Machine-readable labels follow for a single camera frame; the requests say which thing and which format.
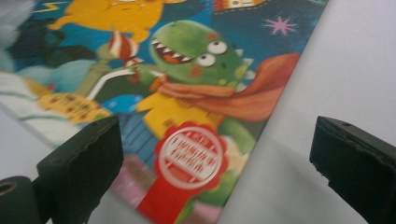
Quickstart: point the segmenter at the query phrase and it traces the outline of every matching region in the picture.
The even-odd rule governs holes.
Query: white table
[[[219,223],[365,223],[308,161],[317,116],[396,146],[396,2],[330,0]],[[0,112],[0,179],[50,149]],[[111,192],[92,224],[147,223]]]

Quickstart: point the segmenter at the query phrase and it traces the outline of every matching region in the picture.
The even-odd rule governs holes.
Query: orange cape
[[[274,110],[299,58],[292,53],[264,60],[251,84],[240,92],[229,87],[172,83],[166,77],[157,91],[235,119],[264,120]]]

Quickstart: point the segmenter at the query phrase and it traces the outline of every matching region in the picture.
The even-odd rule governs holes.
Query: book cover
[[[54,149],[118,116],[111,189],[154,222],[216,223],[326,4],[20,4],[1,17],[0,104]]]

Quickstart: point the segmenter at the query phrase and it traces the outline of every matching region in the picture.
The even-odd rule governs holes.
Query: pink star
[[[278,17],[277,21],[266,20],[268,23],[264,26],[273,27],[274,31],[272,32],[275,35],[278,31],[281,31],[283,35],[288,35],[288,31],[295,32],[296,30],[291,28],[296,26],[296,24],[288,24],[290,19],[282,21],[282,17]]]

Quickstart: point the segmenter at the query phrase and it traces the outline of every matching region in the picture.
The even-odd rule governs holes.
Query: red award seal
[[[137,209],[156,223],[174,223],[186,202],[213,189],[227,169],[225,144],[205,125],[169,129],[155,153],[159,176]]]

